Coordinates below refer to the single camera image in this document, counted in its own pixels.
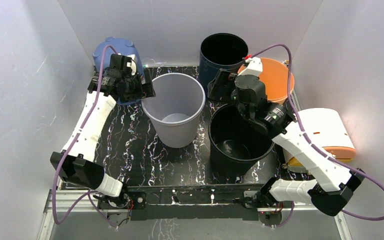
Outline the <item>grey plastic bucket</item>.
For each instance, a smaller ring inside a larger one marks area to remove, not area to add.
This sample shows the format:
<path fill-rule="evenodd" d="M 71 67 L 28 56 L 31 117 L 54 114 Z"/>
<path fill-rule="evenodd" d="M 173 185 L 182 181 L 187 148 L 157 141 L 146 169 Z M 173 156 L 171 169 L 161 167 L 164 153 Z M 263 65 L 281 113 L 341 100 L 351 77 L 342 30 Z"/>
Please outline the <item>grey plastic bucket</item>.
<path fill-rule="evenodd" d="M 206 103 L 202 85 L 183 73 L 166 73 L 152 80 L 155 97 L 141 101 L 144 113 L 159 137 L 170 148 L 183 148 L 197 135 Z"/>

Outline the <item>blue plastic bucket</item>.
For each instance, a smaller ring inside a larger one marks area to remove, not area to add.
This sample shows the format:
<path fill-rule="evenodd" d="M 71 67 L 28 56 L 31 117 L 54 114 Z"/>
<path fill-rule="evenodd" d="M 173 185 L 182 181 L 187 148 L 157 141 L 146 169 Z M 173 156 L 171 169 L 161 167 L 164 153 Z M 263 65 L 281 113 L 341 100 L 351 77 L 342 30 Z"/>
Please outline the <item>blue plastic bucket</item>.
<path fill-rule="evenodd" d="M 96 47 L 95 51 L 92 53 L 92 58 L 93 58 L 97 73 L 99 73 L 99 70 L 100 70 L 103 49 L 107 45 L 112 46 L 118 54 L 121 54 L 124 56 L 135 55 L 134 61 L 136 62 L 136 65 L 137 65 L 137 71 L 141 75 L 144 74 L 144 67 L 142 65 L 141 58 L 135 44 L 128 39 L 114 38 L 112 36 L 107 37 L 105 41 L 100 43 Z M 112 50 L 112 48 L 109 47 L 106 49 L 105 56 L 103 58 L 104 59 L 103 69 L 109 67 L 110 57 L 114 53 L 115 52 Z M 130 102 L 122 101 L 120 99 L 117 100 L 117 104 L 122 106 L 128 106 L 128 105 L 136 104 L 138 102 L 140 102 L 140 100 L 130 101 Z"/>

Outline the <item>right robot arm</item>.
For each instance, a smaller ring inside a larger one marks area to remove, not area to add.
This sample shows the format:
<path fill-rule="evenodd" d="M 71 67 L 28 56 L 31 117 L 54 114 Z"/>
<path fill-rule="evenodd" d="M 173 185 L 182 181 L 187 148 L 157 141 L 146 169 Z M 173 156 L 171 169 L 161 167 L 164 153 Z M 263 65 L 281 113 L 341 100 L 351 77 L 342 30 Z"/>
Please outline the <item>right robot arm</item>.
<path fill-rule="evenodd" d="M 290 153 L 314 177 L 301 181 L 272 177 L 253 196 L 254 202 L 268 207 L 284 201 L 307 203 L 334 217 L 364 180 L 354 170 L 330 161 L 325 150 L 318 152 L 308 143 L 309 138 L 301 131 L 296 116 L 283 105 L 267 99 L 265 85 L 257 76 L 239 75 L 221 68 L 208 84 L 208 97 L 232 104 L 250 127 Z"/>

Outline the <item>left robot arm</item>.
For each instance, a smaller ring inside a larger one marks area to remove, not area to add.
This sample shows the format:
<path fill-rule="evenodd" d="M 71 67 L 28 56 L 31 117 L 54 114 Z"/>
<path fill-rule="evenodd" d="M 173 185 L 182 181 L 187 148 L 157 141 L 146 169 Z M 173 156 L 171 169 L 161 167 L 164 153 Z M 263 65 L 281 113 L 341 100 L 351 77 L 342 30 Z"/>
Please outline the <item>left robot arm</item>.
<path fill-rule="evenodd" d="M 95 198 L 114 208 L 125 208 L 131 197 L 125 183 L 109 176 L 94 161 L 95 150 L 117 101 L 134 102 L 156 95 L 149 74 L 140 73 L 139 67 L 135 54 L 110 56 L 103 76 L 96 73 L 88 85 L 85 105 L 71 137 L 60 152 L 50 157 L 56 169 L 67 154 L 59 177 L 66 183 L 97 191 L 100 195 Z"/>

